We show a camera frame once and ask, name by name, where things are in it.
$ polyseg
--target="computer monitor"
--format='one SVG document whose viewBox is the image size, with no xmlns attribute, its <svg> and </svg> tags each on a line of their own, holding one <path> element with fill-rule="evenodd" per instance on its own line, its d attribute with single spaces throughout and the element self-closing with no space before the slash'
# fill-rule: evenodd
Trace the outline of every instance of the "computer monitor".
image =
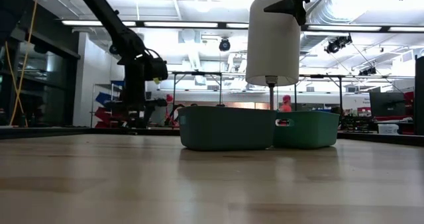
<svg viewBox="0 0 424 224">
<path fill-rule="evenodd" d="M 370 92 L 370 101 L 373 117 L 406 115 L 405 96 L 401 92 Z"/>
</svg>

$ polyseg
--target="wooden table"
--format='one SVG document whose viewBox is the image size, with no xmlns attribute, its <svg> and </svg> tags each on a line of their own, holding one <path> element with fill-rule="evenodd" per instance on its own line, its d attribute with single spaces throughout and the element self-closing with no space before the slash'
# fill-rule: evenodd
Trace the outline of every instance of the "wooden table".
<svg viewBox="0 0 424 224">
<path fill-rule="evenodd" d="M 424 222 L 424 149 L 193 152 L 179 137 L 0 140 L 0 223 Z"/>
</svg>

